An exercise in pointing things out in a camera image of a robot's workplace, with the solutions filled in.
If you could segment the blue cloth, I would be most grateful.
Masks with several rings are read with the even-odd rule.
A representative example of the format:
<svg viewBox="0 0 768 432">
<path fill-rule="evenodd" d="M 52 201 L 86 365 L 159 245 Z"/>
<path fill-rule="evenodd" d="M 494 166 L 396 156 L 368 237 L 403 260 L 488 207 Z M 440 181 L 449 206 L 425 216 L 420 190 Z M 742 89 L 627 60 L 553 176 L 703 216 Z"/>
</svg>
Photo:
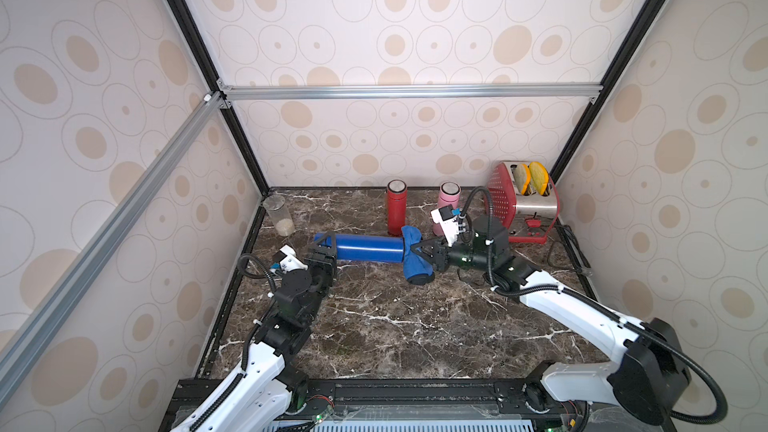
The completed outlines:
<svg viewBox="0 0 768 432">
<path fill-rule="evenodd" d="M 415 227 L 403 226 L 403 273 L 411 285 L 423 286 L 434 280 L 431 264 L 412 251 L 412 247 L 422 241 L 422 233 Z"/>
</svg>

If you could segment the blue thermos bottle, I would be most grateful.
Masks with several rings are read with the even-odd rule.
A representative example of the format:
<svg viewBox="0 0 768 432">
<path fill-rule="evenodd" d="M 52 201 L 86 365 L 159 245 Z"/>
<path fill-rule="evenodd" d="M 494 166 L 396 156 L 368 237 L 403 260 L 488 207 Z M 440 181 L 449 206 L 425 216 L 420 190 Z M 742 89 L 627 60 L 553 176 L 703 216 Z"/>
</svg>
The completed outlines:
<svg viewBox="0 0 768 432">
<path fill-rule="evenodd" d="M 336 234 L 336 258 L 341 261 L 402 263 L 404 240 L 400 237 Z"/>
</svg>

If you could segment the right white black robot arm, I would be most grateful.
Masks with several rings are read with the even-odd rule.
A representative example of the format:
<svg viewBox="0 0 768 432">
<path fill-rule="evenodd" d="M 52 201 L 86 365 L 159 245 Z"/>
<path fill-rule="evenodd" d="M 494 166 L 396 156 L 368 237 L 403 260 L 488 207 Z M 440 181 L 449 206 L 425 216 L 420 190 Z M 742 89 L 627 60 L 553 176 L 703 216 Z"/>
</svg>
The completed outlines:
<svg viewBox="0 0 768 432">
<path fill-rule="evenodd" d="M 433 210 L 440 237 L 424 239 L 417 229 L 403 227 L 407 271 L 420 273 L 419 283 L 450 267 L 480 271 L 491 292 L 548 315 L 606 357 L 601 363 L 542 362 L 522 387 L 530 410 L 602 403 L 660 427 L 672 420 L 712 425 L 726 418 L 722 388 L 682 351 L 670 324 L 615 311 L 514 254 L 507 228 L 493 214 L 489 189 L 478 186 L 470 194 L 485 197 L 484 214 L 470 218 L 470 200 L 461 208 Z"/>
</svg>

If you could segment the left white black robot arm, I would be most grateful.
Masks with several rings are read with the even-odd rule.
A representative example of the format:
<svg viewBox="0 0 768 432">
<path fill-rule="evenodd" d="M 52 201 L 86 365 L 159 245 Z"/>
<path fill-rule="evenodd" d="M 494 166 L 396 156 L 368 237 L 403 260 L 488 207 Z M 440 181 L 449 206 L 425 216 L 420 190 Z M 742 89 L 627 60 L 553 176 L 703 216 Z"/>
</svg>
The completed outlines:
<svg viewBox="0 0 768 432">
<path fill-rule="evenodd" d="M 311 326 L 337 276 L 337 240 L 325 233 L 311 243 L 303 260 L 285 246 L 277 267 L 251 253 L 240 256 L 236 271 L 252 278 L 251 265 L 268 281 L 270 306 L 243 342 L 239 364 L 177 431 L 261 431 L 306 402 L 306 376 L 288 366 L 311 335 Z"/>
</svg>

